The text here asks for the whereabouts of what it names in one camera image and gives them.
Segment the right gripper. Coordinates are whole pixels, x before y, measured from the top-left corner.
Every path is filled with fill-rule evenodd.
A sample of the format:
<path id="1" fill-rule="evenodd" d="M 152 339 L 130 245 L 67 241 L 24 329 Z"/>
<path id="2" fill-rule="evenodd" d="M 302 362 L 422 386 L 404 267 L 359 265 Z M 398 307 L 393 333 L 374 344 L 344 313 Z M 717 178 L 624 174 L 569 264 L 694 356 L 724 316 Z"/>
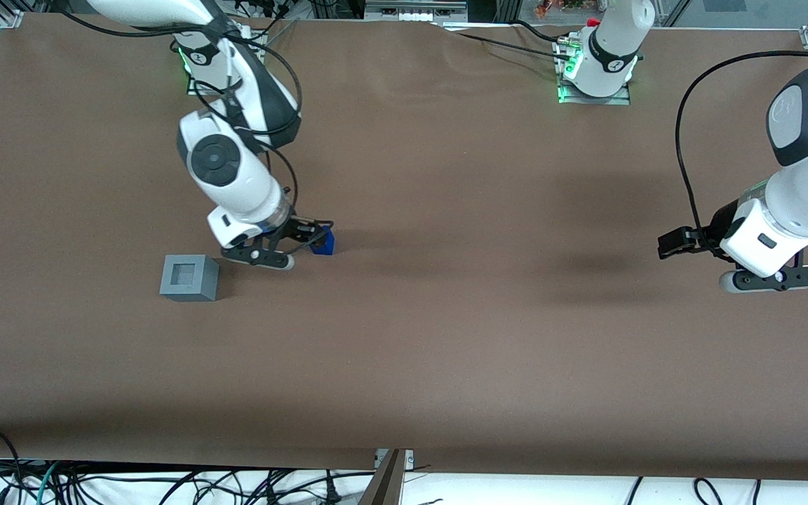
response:
<path id="1" fill-rule="evenodd" d="M 250 238 L 276 232 L 289 220 L 293 211 L 294 208 L 290 205 L 280 205 L 278 210 L 268 217 L 250 223 L 234 217 L 229 211 L 218 206 L 210 212 L 206 220 L 221 247 L 235 247 Z M 296 223 L 296 229 L 302 236 L 312 237 L 295 244 L 291 249 L 278 250 L 279 255 L 295 255 L 298 250 L 309 248 L 316 241 L 314 234 L 330 230 L 335 224 L 332 220 L 297 220 Z"/>

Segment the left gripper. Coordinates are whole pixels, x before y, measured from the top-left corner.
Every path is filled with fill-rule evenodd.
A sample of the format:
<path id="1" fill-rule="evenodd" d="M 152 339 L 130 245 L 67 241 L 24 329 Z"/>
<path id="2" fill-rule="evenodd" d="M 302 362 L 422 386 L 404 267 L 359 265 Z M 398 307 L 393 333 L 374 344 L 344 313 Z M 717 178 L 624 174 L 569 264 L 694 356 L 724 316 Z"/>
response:
<path id="1" fill-rule="evenodd" d="M 710 226 L 686 226 L 658 237 L 658 257 L 717 253 L 718 246 L 747 271 L 769 277 L 808 246 L 808 208 L 772 208 L 765 198 L 735 199 L 715 211 Z"/>

